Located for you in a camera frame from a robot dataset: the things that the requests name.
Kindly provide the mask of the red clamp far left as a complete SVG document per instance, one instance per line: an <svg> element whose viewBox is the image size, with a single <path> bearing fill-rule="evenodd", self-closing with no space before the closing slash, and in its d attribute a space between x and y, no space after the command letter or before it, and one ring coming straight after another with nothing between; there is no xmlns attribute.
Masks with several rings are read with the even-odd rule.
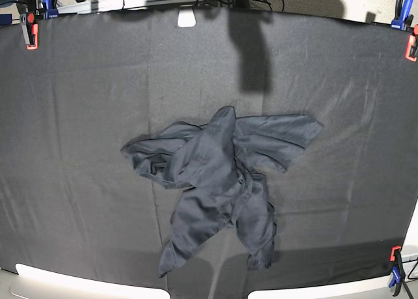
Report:
<svg viewBox="0 0 418 299"><path fill-rule="evenodd" d="M23 31L25 46L28 50L38 48L38 24L35 22L35 14L26 12L20 15L20 25Z"/></svg>

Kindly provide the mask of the red clamp far right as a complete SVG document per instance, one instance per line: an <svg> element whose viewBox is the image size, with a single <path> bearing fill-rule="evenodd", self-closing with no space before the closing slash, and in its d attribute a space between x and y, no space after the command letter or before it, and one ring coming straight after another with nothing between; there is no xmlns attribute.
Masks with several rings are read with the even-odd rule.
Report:
<svg viewBox="0 0 418 299"><path fill-rule="evenodd" d="M405 52L405 58L412 62L417 62L417 34L418 25L415 25L412 34L408 38L408 43Z"/></svg>

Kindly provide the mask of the blue clamp far left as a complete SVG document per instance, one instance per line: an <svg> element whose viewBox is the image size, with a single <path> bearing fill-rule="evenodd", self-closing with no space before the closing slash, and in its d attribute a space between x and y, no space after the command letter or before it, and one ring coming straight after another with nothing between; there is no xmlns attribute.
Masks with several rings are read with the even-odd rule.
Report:
<svg viewBox="0 0 418 299"><path fill-rule="evenodd" d="M37 0L38 10L44 19L57 18L57 0Z"/></svg>

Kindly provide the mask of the black table cloth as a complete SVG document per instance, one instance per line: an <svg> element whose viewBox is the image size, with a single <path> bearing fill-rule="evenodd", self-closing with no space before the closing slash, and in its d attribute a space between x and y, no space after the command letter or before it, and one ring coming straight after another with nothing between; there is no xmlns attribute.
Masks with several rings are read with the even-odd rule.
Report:
<svg viewBox="0 0 418 299"><path fill-rule="evenodd" d="M16 264L173 298L245 298L389 273L417 202L417 64L408 34L250 10L136 11L1 28L1 267ZM180 191L121 148L181 120L310 114L324 128L286 173L265 169L276 252L251 272L233 229L157 275Z"/></svg>

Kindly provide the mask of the blue clamp far right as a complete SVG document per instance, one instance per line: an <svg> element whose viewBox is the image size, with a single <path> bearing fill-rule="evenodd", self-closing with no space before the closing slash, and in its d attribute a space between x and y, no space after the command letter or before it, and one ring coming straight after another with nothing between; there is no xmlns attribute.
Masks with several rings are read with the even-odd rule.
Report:
<svg viewBox="0 0 418 299"><path fill-rule="evenodd" d="M401 31L407 31L411 27L413 15L410 13L414 0L396 0L395 16L391 27Z"/></svg>

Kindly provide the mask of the red blue clamp near right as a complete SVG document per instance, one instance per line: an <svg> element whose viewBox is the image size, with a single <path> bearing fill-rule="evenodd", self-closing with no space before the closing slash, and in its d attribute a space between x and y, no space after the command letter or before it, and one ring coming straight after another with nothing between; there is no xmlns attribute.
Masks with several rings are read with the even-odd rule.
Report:
<svg viewBox="0 0 418 299"><path fill-rule="evenodd" d="M414 299L407 283L406 273L404 271L402 257L401 257L401 245L396 245L391 249L390 261L392 262L391 274L392 279L389 283L389 288L394 288L393 297L400 294L402 288L406 291L409 299Z"/></svg>

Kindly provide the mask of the dark grey t-shirt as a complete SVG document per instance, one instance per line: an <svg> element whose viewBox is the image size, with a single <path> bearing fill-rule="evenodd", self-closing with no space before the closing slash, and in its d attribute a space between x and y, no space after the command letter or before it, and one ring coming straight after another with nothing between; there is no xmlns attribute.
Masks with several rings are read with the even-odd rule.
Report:
<svg viewBox="0 0 418 299"><path fill-rule="evenodd" d="M257 167L285 172L322 128L306 114L237 117L234 107L224 106L204 125L177 121L124 145L121 152L138 176L182 190L158 274L183 266L225 227L234 228L247 249L249 270L270 267L275 209Z"/></svg>

